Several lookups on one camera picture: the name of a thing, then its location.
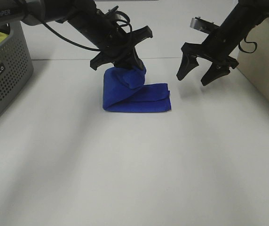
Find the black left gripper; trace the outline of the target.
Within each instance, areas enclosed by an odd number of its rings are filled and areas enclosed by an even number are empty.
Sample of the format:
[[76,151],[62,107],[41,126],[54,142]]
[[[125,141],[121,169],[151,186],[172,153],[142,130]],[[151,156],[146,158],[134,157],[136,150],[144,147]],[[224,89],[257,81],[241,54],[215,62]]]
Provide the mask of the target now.
[[126,43],[102,50],[90,60],[90,67],[97,70],[101,65],[112,63],[117,68],[131,70],[133,67],[136,67],[143,71],[144,64],[139,58],[135,46],[145,39],[152,37],[152,30],[148,26],[129,32],[126,34]]

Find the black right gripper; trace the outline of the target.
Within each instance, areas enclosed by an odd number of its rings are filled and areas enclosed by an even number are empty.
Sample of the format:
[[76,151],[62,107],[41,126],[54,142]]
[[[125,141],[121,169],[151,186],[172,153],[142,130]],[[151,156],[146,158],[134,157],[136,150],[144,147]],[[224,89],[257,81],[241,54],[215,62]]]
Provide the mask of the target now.
[[230,73],[229,67],[236,68],[238,61],[229,56],[237,42],[227,34],[222,26],[212,31],[206,39],[200,43],[184,43],[182,46],[182,61],[176,74],[179,81],[198,66],[197,58],[211,61],[213,64],[201,79],[203,86]]

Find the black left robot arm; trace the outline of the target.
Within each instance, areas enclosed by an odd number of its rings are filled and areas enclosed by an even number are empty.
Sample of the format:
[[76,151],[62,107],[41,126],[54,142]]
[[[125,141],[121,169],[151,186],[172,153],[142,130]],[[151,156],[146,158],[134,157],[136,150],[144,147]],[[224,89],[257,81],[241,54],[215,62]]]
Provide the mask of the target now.
[[152,38],[148,26],[126,32],[125,26],[131,27],[130,18],[118,7],[107,13],[97,8],[93,0],[0,0],[0,26],[21,21],[27,25],[44,25],[51,32],[48,22],[68,22],[85,36],[98,52],[90,61],[90,67],[112,63],[115,67],[144,69],[138,57],[136,45]]

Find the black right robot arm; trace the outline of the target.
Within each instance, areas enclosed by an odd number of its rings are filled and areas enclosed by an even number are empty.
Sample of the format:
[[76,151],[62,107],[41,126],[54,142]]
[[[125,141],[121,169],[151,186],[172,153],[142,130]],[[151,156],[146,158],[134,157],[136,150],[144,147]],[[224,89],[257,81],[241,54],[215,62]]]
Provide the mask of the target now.
[[177,79],[181,81],[196,68],[199,57],[212,63],[201,79],[203,86],[228,75],[230,69],[235,69],[239,64],[230,57],[230,53],[235,47],[240,47],[240,42],[246,40],[249,32],[268,17],[269,0],[240,0],[221,25],[200,17],[193,18],[190,27],[208,36],[201,44],[184,43]]

